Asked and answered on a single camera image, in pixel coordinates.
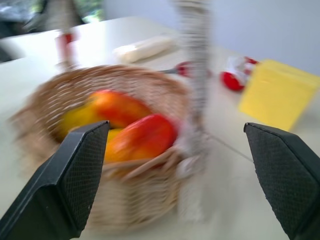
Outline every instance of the yellow box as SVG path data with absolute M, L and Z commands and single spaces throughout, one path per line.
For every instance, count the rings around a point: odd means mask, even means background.
M 239 110 L 266 125 L 289 131 L 320 87 L 320 77 L 274 61 L 258 64 Z

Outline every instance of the white table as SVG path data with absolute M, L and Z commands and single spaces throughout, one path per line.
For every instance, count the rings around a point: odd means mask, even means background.
M 79 40 L 74 43 L 78 62 L 82 66 L 115 64 L 111 50 L 132 42 L 166 33 L 177 37 L 172 29 L 144 18 L 127 17 L 93 23 L 76 28 Z M 31 34 L 4 40 L 20 47 L 21 59 L 0 64 L 2 87 L 0 89 L 0 216 L 21 191 L 26 179 L 21 177 L 21 163 L 14 152 L 14 136 L 6 119 L 16 112 L 26 97 L 39 85 L 59 72 L 55 49 L 57 32 Z M 212 70 L 222 70 L 232 51 L 216 47 L 212 50 L 215 64 Z M 183 52 L 172 50 L 137 65 L 163 70 L 185 61 Z M 245 122 L 257 122 L 237 111 L 240 94 L 224 88 L 217 78 L 210 82 L 210 99 L 206 111 L 206 125 L 214 136 L 208 171 L 205 175 L 205 223 L 185 224 L 178 222 L 170 213 L 141 230 L 120 236 L 105 236 L 85 230 L 83 240 L 287 240 L 277 221 L 255 174 L 246 135 Z M 298 123 L 296 132 L 313 149 L 319 139 L 319 121 L 310 106 L 305 117 Z

